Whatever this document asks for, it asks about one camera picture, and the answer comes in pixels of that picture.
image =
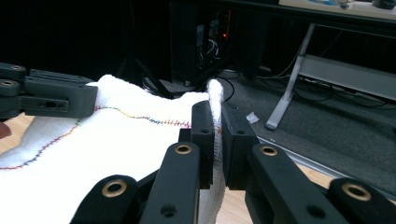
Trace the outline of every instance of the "desk leg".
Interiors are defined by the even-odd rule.
[[[279,124],[280,120],[282,119],[283,115],[286,112],[286,109],[289,106],[289,103],[292,98],[292,91],[293,91],[294,83],[295,83],[297,76],[300,72],[300,67],[304,60],[305,51],[306,51],[306,48],[308,47],[309,40],[311,39],[312,33],[314,32],[314,28],[315,28],[315,24],[311,23],[309,25],[308,31],[306,32],[305,38],[303,40],[303,44],[301,45],[300,50],[298,52],[296,62],[294,64],[293,70],[291,72],[288,87],[286,88],[285,93],[283,94],[282,98],[277,103],[276,108],[274,109],[273,113],[271,114],[271,117],[265,123],[265,127],[269,130],[275,130],[277,128],[277,125]]]

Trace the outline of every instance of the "white towel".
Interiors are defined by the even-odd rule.
[[[211,83],[217,86],[214,95],[222,95],[220,84],[211,80],[209,87]],[[179,129],[190,128],[191,107],[213,101],[209,91],[164,99],[111,75],[90,85],[98,87],[92,116],[37,117],[21,144],[0,156],[0,223],[68,223],[99,180],[110,175],[140,180],[157,170]],[[220,102],[214,105],[215,114]],[[223,183],[212,187],[219,192],[214,200],[222,201]],[[211,214],[200,215],[215,220],[219,204]]]

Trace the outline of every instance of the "wooden table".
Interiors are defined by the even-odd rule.
[[[10,127],[12,135],[0,140],[0,153],[18,145],[26,128],[30,125],[34,117],[19,115],[15,119],[10,119],[6,124]],[[327,188],[331,178],[327,175],[313,171],[303,166],[299,166],[302,171],[313,182]],[[248,209],[245,205],[245,192],[242,190],[226,189],[224,201],[218,214],[218,224],[245,224],[252,223]]]

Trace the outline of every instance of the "carpeted floor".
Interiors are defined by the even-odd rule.
[[[224,98],[231,97],[228,104],[259,118],[251,124],[258,137],[396,198],[396,105],[298,81],[285,116],[270,131],[265,122],[283,94],[286,78],[252,82],[238,73],[222,72],[218,80]]]

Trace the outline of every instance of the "colorful stitching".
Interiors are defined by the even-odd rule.
[[[150,117],[135,117],[135,116],[131,116],[127,113],[125,113],[124,111],[122,111],[121,109],[114,107],[114,106],[96,106],[94,109],[94,112],[101,110],[101,109],[114,109],[119,111],[122,115],[130,118],[130,119],[145,119],[148,120],[152,123],[155,124],[165,124],[165,125],[173,125],[173,126],[180,126],[180,128],[191,128],[191,124],[187,121],[184,122],[180,122],[178,120],[157,120],[157,119],[152,119]],[[46,145],[44,145],[40,150],[38,150],[38,152],[35,154],[35,156],[30,159],[29,161],[25,161],[23,164],[18,165],[18,166],[12,166],[12,167],[0,167],[0,170],[16,170],[16,169],[20,169],[23,168],[27,165],[30,165],[30,163],[37,161],[37,159],[41,156],[41,154],[44,152],[44,150],[48,149],[50,146],[54,145],[55,143],[59,142],[61,139],[65,138],[66,136],[70,135],[78,126],[81,125],[83,119],[79,119],[76,121],[75,125],[73,126],[73,128],[68,132],[65,133],[59,137],[56,137],[55,139],[53,139],[52,141],[50,141],[49,143],[47,143]]]

